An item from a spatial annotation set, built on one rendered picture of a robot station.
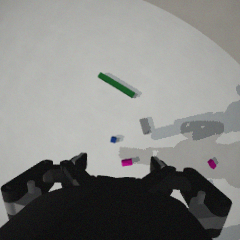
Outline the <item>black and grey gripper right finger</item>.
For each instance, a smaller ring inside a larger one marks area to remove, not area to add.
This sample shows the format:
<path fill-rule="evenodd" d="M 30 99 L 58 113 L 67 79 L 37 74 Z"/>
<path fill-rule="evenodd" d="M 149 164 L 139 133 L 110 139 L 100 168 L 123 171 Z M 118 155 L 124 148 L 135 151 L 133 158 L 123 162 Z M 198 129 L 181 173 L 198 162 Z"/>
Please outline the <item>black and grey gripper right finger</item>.
<path fill-rule="evenodd" d="M 161 161 L 151 156 L 150 173 L 130 182 L 128 188 L 154 194 L 160 190 L 169 195 L 173 189 L 180 190 L 189 212 L 198 219 L 211 238 L 217 238 L 226 222 L 232 201 L 195 169 L 188 167 L 183 172 L 176 171 L 175 167 Z"/>

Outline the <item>green rod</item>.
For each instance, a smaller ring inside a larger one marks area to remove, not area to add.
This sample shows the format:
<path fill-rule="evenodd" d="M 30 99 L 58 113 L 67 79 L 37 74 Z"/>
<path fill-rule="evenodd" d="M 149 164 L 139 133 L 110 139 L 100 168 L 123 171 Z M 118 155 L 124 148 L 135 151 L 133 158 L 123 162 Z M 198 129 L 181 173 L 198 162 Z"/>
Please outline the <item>green rod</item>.
<path fill-rule="evenodd" d="M 127 87 L 123 86 L 122 84 L 118 83 L 117 81 L 113 80 L 112 78 L 108 77 L 107 75 L 101 72 L 99 73 L 98 78 L 115 87 L 116 89 L 120 90 L 121 92 L 123 92 L 124 94 L 128 95 L 131 98 L 133 98 L 133 96 L 135 95 L 135 92 L 131 91 Z"/>

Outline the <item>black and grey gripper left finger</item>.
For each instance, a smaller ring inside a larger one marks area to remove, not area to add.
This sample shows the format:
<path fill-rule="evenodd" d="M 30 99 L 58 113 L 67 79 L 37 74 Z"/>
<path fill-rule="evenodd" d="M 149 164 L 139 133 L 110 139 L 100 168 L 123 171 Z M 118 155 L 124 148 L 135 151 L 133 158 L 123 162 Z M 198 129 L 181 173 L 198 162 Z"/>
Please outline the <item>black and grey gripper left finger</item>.
<path fill-rule="evenodd" d="M 87 153 L 80 153 L 70 160 L 63 160 L 60 164 L 43 160 L 4 184 L 1 193 L 9 220 L 29 202 L 48 192 L 54 183 L 61 183 L 62 188 L 69 185 L 102 185 L 99 179 L 85 171 Z"/>

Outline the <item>magenta rod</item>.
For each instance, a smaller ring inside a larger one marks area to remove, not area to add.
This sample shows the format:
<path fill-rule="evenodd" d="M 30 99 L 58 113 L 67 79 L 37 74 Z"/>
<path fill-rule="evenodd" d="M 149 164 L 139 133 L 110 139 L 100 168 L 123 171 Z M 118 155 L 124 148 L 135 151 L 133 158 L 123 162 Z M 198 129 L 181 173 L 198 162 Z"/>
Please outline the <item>magenta rod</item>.
<path fill-rule="evenodd" d="M 210 160 L 208 161 L 208 164 L 209 164 L 209 166 L 210 166 L 212 169 L 214 169 L 214 168 L 216 167 L 216 164 L 215 164 L 215 162 L 214 162 L 212 159 L 210 159 Z"/>
<path fill-rule="evenodd" d="M 133 165 L 132 164 L 132 158 L 122 160 L 122 166 L 129 166 L 129 165 Z"/>

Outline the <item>grey rod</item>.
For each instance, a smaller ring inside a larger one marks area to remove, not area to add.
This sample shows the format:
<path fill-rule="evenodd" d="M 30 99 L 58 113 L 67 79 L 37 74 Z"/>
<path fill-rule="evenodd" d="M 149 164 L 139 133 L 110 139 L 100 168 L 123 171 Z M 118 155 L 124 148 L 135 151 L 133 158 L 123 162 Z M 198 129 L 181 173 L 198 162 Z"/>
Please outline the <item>grey rod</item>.
<path fill-rule="evenodd" d="M 142 130 L 143 130 L 143 134 L 149 134 L 149 129 L 148 129 L 148 126 L 147 126 L 147 122 L 146 122 L 146 119 L 143 118 L 143 119 L 139 119 L 140 120 L 140 123 L 141 123 L 141 127 L 142 127 Z"/>

